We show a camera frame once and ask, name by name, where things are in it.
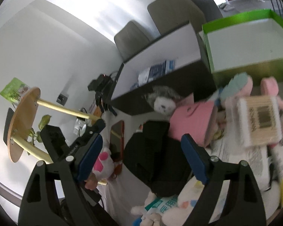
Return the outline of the round wooden side table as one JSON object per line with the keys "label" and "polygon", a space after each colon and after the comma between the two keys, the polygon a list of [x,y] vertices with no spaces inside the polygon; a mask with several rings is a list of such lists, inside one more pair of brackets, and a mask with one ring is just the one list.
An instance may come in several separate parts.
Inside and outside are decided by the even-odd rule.
{"label": "round wooden side table", "polygon": [[38,160],[43,160],[47,164],[52,163],[48,153],[27,142],[27,138],[34,123],[36,112],[39,106],[43,106],[68,115],[97,121],[100,118],[80,111],[72,110],[57,104],[45,101],[40,98],[41,90],[38,87],[30,89],[21,99],[13,117],[11,118],[7,131],[7,148],[9,158],[16,163],[20,159],[23,151],[27,151]]}

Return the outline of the far grey chair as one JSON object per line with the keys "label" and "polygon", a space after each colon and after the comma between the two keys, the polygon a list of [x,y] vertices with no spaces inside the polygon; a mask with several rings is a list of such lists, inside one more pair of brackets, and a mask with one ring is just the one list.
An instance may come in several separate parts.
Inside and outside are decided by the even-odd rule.
{"label": "far grey chair", "polygon": [[206,23],[204,13],[192,0],[155,0],[147,10],[161,35],[189,21],[195,32]]}

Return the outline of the near grey chair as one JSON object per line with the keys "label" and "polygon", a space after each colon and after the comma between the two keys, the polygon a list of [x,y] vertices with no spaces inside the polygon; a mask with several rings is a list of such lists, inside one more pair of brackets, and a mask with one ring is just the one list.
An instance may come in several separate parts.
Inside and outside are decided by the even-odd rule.
{"label": "near grey chair", "polygon": [[126,62],[151,42],[148,32],[137,22],[129,21],[115,36],[115,45]]}

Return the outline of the green snack packet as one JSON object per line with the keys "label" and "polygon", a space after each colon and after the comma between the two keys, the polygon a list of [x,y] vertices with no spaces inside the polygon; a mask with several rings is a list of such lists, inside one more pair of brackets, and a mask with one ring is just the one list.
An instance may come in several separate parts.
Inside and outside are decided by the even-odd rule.
{"label": "green snack packet", "polygon": [[158,197],[151,191],[145,200],[144,209],[142,211],[142,219],[150,216],[153,213],[163,215],[167,210],[177,207],[178,196]]}

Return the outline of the black pouch bag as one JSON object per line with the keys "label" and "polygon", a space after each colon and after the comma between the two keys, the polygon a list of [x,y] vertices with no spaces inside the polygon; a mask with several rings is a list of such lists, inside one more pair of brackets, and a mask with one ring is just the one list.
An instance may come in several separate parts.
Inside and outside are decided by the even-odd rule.
{"label": "black pouch bag", "polygon": [[125,146],[123,163],[160,197],[178,195],[192,173],[180,141],[169,136],[170,123],[148,120]]}

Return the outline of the green white storage box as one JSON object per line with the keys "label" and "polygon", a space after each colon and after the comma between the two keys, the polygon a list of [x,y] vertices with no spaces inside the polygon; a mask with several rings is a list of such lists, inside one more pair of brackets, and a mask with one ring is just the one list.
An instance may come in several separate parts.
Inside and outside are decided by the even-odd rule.
{"label": "green white storage box", "polygon": [[270,76],[283,82],[283,18],[273,10],[217,19],[203,24],[202,31],[216,86],[243,72],[255,86]]}

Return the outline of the blue white booklet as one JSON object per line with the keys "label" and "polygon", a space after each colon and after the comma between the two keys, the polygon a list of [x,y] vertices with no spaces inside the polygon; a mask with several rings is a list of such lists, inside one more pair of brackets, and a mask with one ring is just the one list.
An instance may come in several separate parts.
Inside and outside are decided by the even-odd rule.
{"label": "blue white booklet", "polygon": [[134,83],[130,90],[134,90],[144,84],[152,82],[166,74],[171,73],[176,66],[175,60],[165,60],[162,63],[152,65],[138,73],[137,82]]}

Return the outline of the white paper manual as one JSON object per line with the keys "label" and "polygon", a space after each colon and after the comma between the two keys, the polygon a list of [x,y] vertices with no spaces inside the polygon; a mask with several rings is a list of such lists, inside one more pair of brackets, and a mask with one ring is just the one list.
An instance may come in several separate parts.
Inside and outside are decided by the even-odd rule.
{"label": "white paper manual", "polygon": [[270,172],[267,155],[267,147],[251,147],[240,149],[226,143],[225,139],[215,140],[210,144],[211,156],[217,156],[221,161],[238,164],[245,160],[252,169],[258,187],[261,191],[269,188]]}

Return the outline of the green potted plant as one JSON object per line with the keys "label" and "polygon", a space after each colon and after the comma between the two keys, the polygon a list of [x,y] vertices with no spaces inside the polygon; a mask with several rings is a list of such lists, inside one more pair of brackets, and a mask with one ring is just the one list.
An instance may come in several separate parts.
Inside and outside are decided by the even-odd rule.
{"label": "green potted plant", "polygon": [[38,143],[42,143],[42,138],[41,138],[41,131],[43,130],[43,128],[49,124],[50,119],[51,119],[51,115],[44,115],[39,124],[38,124],[38,131],[34,131],[33,128],[31,128],[30,133],[29,133],[29,137],[31,138],[31,140],[29,141],[30,144],[32,144],[33,146],[35,146],[35,141],[37,141]]}

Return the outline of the white pink plush rabbit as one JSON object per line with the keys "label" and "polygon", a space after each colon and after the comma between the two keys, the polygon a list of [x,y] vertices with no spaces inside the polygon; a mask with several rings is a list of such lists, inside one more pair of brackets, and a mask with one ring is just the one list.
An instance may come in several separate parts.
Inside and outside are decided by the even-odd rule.
{"label": "white pink plush rabbit", "polygon": [[85,188],[95,190],[98,183],[102,180],[107,180],[114,172],[114,162],[111,158],[111,151],[104,147],[99,154],[92,168],[92,172],[87,180],[85,180]]}

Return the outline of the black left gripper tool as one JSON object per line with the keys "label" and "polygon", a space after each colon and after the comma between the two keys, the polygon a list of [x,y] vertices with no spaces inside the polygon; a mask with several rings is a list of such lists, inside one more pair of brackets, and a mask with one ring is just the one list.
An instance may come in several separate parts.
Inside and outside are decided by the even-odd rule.
{"label": "black left gripper tool", "polygon": [[85,132],[76,136],[72,143],[66,140],[59,127],[53,125],[47,124],[40,136],[52,164],[61,162],[68,156],[73,156],[77,167],[92,169],[103,148],[103,138],[100,132],[105,127],[104,120],[99,119],[94,125],[87,126]]}

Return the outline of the black white storage box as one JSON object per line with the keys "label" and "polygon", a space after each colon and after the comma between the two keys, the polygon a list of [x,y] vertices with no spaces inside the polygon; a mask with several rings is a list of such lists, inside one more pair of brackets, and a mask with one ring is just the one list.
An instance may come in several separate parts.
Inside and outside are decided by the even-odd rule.
{"label": "black white storage box", "polygon": [[108,95],[109,104],[128,114],[153,109],[146,95],[155,86],[167,86],[180,96],[194,95],[195,101],[216,91],[203,41],[187,21],[160,36],[124,62]]}

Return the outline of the red case smartphone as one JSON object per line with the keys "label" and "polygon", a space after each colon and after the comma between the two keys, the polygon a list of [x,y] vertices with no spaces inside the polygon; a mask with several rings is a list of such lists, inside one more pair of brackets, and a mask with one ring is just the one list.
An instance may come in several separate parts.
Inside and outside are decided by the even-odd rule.
{"label": "red case smartphone", "polygon": [[114,162],[114,172],[112,178],[116,178],[122,171],[123,153],[124,153],[124,129],[123,120],[112,125],[110,130],[110,146],[111,158]]}

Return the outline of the grey chair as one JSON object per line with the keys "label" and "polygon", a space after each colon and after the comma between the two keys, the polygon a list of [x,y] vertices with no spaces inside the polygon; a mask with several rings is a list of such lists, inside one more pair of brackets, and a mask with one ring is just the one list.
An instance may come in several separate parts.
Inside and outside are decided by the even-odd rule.
{"label": "grey chair", "polygon": [[206,23],[204,13],[192,0],[155,0],[147,10],[161,35],[189,21],[195,32]]}
{"label": "grey chair", "polygon": [[148,32],[137,22],[129,21],[115,36],[115,45],[126,62],[151,42]]}

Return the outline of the cotton swab box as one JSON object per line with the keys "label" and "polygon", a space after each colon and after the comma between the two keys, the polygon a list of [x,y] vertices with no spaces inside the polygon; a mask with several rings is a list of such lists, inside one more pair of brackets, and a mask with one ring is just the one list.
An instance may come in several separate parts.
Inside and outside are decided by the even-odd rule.
{"label": "cotton swab box", "polygon": [[280,142],[282,129],[275,96],[241,97],[237,101],[240,142],[245,148]]}

